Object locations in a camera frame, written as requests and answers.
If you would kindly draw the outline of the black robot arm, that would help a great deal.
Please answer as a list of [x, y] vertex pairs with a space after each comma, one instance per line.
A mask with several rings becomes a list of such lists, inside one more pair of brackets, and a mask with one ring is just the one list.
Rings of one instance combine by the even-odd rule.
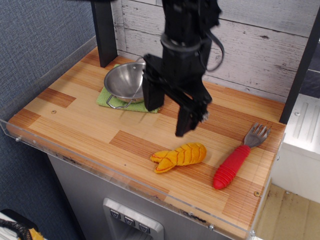
[[146, 54], [142, 89], [148, 111], [164, 104], [165, 96], [179, 106], [175, 135], [182, 137], [207, 120], [212, 97], [202, 77], [212, 43], [225, 52], [211, 32], [219, 25], [221, 9], [215, 0], [164, 0], [165, 28], [160, 42], [162, 56]]

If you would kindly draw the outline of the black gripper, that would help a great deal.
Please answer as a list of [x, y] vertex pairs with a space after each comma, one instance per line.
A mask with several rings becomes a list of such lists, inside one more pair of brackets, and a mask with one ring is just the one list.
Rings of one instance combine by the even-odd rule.
[[183, 137], [208, 117], [212, 97], [204, 87], [211, 41], [194, 46], [163, 43], [162, 57], [146, 54], [142, 91], [145, 108], [151, 112], [164, 104], [169, 96], [180, 106], [175, 135]]

